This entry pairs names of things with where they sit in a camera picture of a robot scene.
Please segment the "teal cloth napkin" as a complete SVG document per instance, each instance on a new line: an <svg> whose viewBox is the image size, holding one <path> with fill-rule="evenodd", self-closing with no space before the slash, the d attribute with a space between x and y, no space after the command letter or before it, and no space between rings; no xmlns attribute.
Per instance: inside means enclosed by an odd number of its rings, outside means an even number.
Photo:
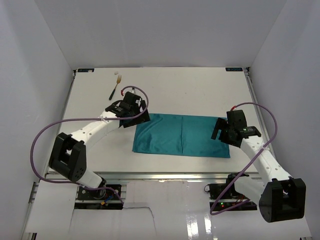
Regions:
<svg viewBox="0 0 320 240"><path fill-rule="evenodd" d="M211 139L218 120L214 116L151 113L137 125L132 151L141 154L230 158L230 148Z"/></svg>

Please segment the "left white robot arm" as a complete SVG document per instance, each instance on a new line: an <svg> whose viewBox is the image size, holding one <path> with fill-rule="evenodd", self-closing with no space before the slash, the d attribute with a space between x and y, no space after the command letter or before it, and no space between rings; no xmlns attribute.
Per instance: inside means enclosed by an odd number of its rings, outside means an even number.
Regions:
<svg viewBox="0 0 320 240"><path fill-rule="evenodd" d="M106 180L87 166L87 152L110 132L150 121L147 103L134 90L113 102L95 120L70 134L60 133L49 158L49 167L74 184L90 188L95 199L105 197Z"/></svg>

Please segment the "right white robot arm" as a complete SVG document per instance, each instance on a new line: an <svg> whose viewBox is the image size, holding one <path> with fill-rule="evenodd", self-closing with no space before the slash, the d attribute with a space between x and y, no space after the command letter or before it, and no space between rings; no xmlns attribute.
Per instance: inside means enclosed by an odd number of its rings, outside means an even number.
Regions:
<svg viewBox="0 0 320 240"><path fill-rule="evenodd" d="M249 166L258 171L262 183L254 181L246 170L231 173L226 179L226 187L215 197L210 208L211 215L236 208L215 211L216 205L226 193L244 196L253 202L262 218L268 222L280 222L301 219L305 215L306 184L301 178L292 177L268 149L261 133L255 126L248 126L242 110L230 110L227 118L218 118L211 138L222 143L240 148L249 158Z"/></svg>

